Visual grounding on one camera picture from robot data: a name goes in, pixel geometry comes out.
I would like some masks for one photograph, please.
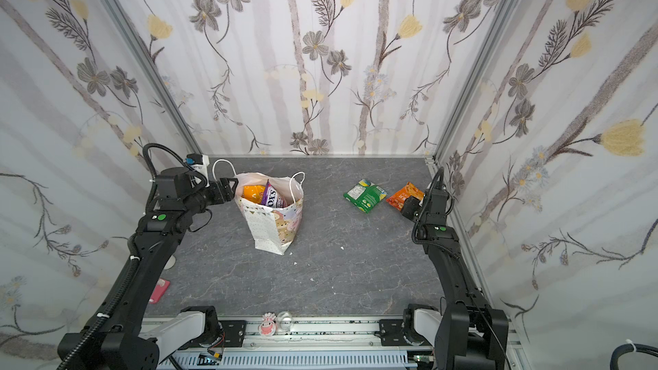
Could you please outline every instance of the black robotic arm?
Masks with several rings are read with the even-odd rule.
[[[149,156],[150,148],[166,150],[182,167],[165,169],[157,175]],[[82,331],[64,335],[57,347],[62,359],[58,370],[150,370],[166,358],[171,351],[160,357],[162,352],[157,340],[139,337],[151,292],[169,257],[192,225],[192,217],[206,211],[208,206],[229,202],[235,196],[237,179],[220,178],[209,182],[166,146],[144,145],[144,158],[151,170],[153,188],[145,215],[139,220],[135,234],[128,238],[130,257],[108,296]],[[196,178],[201,182],[195,184]],[[211,343],[217,337],[217,316],[213,308],[203,313],[205,328],[202,323],[198,333]]]
[[[447,225],[452,200],[443,184],[443,168],[439,168],[425,192],[423,205],[414,197],[405,202],[403,213],[415,219],[412,239],[423,245],[434,264],[447,302],[442,317],[424,309],[429,306],[410,304],[403,320],[405,337],[414,342],[421,335],[416,330],[422,327],[422,335],[434,346],[435,368],[439,370],[503,370],[508,320],[505,312],[489,305],[466,268],[459,238]],[[428,323],[432,319],[438,328]],[[469,331],[469,327],[483,335]]]

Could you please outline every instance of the clear plastic cup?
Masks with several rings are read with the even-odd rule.
[[[289,311],[282,311],[276,316],[277,327],[284,332],[290,331],[292,328],[292,314]]]

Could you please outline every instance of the floral wallpaper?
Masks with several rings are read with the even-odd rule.
[[[0,9],[0,367],[55,368],[126,260],[150,188],[142,146],[187,146],[100,0]]]
[[[441,161],[533,369],[656,344],[657,41],[655,0],[521,0]]]
[[[500,0],[119,0],[204,152],[431,155]]]

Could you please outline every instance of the purple chip bag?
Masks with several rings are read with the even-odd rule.
[[[274,209],[282,209],[287,207],[285,204],[284,196],[281,196],[279,192],[270,184],[270,181],[267,181],[265,185],[265,192],[263,192],[263,199],[260,201],[260,204]]]

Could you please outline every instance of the cable tie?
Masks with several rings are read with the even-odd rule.
[[[630,344],[631,346],[633,346],[633,352],[634,352],[634,353],[637,352],[637,347],[635,347],[635,343],[634,343],[634,342],[632,342],[632,341],[628,338],[628,339],[626,339],[626,343],[627,343],[627,344]]]

